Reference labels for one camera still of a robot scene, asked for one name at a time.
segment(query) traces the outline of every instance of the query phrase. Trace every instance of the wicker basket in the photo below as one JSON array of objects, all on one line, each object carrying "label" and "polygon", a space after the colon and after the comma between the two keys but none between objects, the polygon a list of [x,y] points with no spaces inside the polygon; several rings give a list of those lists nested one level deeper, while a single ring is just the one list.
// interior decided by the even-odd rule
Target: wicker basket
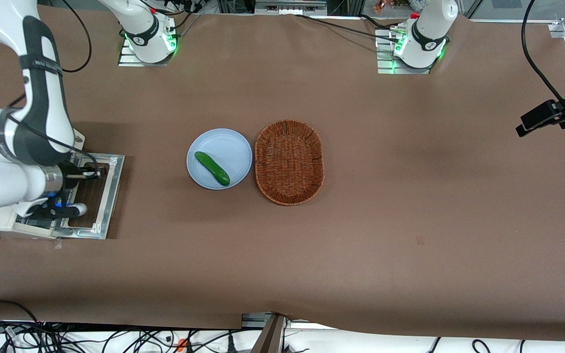
[{"label": "wicker basket", "polygon": [[280,205],[298,205],[312,199],[324,182],[320,137],[295,120],[273,123],[258,134],[254,147],[256,183],[261,192]]}]

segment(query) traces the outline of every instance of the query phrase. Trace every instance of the green cucumber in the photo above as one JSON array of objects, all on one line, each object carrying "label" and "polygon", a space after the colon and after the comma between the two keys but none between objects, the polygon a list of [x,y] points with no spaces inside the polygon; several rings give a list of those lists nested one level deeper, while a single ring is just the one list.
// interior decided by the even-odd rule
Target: green cucumber
[{"label": "green cucumber", "polygon": [[211,174],[217,179],[217,181],[227,187],[231,184],[231,177],[228,176],[226,171],[219,167],[217,163],[210,158],[210,156],[204,152],[195,152],[195,159],[199,161]]}]

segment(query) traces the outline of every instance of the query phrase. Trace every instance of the table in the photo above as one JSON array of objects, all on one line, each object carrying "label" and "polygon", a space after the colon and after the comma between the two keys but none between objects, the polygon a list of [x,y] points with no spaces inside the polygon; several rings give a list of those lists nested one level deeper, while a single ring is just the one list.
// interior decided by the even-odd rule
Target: table
[{"label": "table", "polygon": [[[72,14],[40,14],[63,67],[83,62]],[[126,155],[110,239],[3,239],[0,299],[65,322],[228,328],[272,310],[374,333],[565,340],[565,130],[516,136],[551,97],[519,25],[459,18],[430,75],[388,76],[372,38],[294,16],[202,16],[168,67],[121,68],[116,19],[80,15],[94,53],[65,75],[69,114],[88,150]],[[545,25],[528,40],[565,95],[563,40]],[[0,45],[0,107],[21,91]],[[274,205],[253,174],[223,192],[188,176],[202,132],[253,143],[290,118],[323,143],[312,201]]]}]

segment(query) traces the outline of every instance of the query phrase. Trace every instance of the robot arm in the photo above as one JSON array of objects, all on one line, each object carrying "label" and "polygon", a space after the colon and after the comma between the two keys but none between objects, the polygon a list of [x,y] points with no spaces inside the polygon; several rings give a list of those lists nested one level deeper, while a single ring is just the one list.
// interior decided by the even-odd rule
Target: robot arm
[{"label": "robot arm", "polygon": [[70,151],[9,116],[70,146],[74,132],[56,44],[38,16],[36,0],[0,0],[0,43],[19,57],[27,101],[22,109],[0,109],[0,207],[13,205],[25,215],[60,190],[62,174],[56,165],[68,159]]},{"label": "robot arm", "polygon": [[130,48],[146,63],[162,63],[177,48],[170,19],[144,5],[141,0],[98,0],[115,15],[126,32]]},{"label": "robot arm", "polygon": [[455,0],[426,0],[419,18],[399,25],[406,31],[394,54],[411,67],[431,66],[446,45],[446,34],[458,14]]}]

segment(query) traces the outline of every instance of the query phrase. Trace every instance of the plate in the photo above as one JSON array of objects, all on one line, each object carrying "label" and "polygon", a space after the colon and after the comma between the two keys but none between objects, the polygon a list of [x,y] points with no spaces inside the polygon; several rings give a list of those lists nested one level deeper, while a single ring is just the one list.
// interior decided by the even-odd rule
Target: plate
[{"label": "plate", "polygon": [[[222,167],[231,179],[225,187],[220,184],[197,159],[195,152],[208,154]],[[200,186],[211,190],[232,188],[245,178],[252,166],[252,147],[247,139],[235,130],[213,129],[201,134],[186,154],[186,169]]]}]

